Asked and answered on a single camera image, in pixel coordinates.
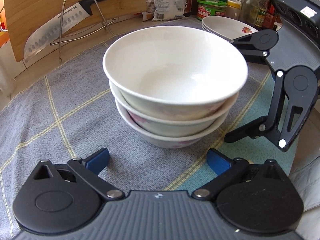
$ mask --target jar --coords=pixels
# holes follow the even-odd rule
[[[237,20],[240,13],[241,3],[228,0],[227,5],[226,17]]]
[[[207,16],[224,16],[227,10],[227,3],[218,0],[197,0],[198,14],[197,17],[202,21]]]

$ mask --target stacked plates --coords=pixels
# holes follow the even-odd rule
[[[106,51],[103,69],[124,121],[164,148],[186,147],[215,131],[248,75],[229,42],[181,26],[123,36]]]
[[[258,31],[245,23],[221,16],[208,16],[203,18],[202,29],[206,32],[216,34],[227,41]]]

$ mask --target plastic bag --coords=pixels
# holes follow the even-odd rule
[[[183,18],[186,0],[154,0],[156,10],[153,21]]]
[[[153,12],[155,11],[155,2],[154,0],[146,0],[147,3],[147,10],[145,12],[142,12],[143,20],[147,21],[153,18]]]

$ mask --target white plate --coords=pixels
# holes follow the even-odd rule
[[[258,31],[245,23],[221,16],[205,17],[202,19],[202,25],[209,30],[209,32],[217,34],[227,41]]]
[[[103,69],[127,102],[146,115],[172,121],[213,114],[248,76],[242,54],[199,29],[157,26],[115,41]]]
[[[128,111],[121,106],[120,103],[116,100],[116,106],[118,109],[119,114],[121,117],[125,120],[125,122],[130,125],[133,129],[135,129],[138,134],[148,141],[149,143],[152,143],[153,145],[156,145],[161,148],[183,148],[190,146],[191,144],[196,143],[199,141],[201,138],[204,136],[212,133],[215,131],[222,123],[224,120],[227,118],[229,111],[225,112],[223,115],[218,117],[212,125],[210,125],[207,129],[204,131],[197,133],[195,135],[187,136],[187,137],[164,137],[160,135],[155,135],[153,133],[150,133],[144,129],[142,129],[140,126],[138,126],[130,117]]]
[[[166,136],[166,137],[184,137],[190,136],[208,128],[219,116],[228,111],[236,102],[239,92],[231,98],[228,98],[225,103],[213,115],[193,121],[168,121],[154,118],[132,108],[124,99],[121,91],[115,84],[109,81],[110,89],[115,99],[129,113],[131,118],[142,127],[151,133]]]

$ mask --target knife blade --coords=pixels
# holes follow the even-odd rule
[[[62,34],[70,30],[82,20],[92,15],[91,5],[94,0],[80,0],[63,11]],[[24,59],[28,62],[34,55],[51,42],[59,38],[61,13],[46,22],[30,35],[24,46]]]

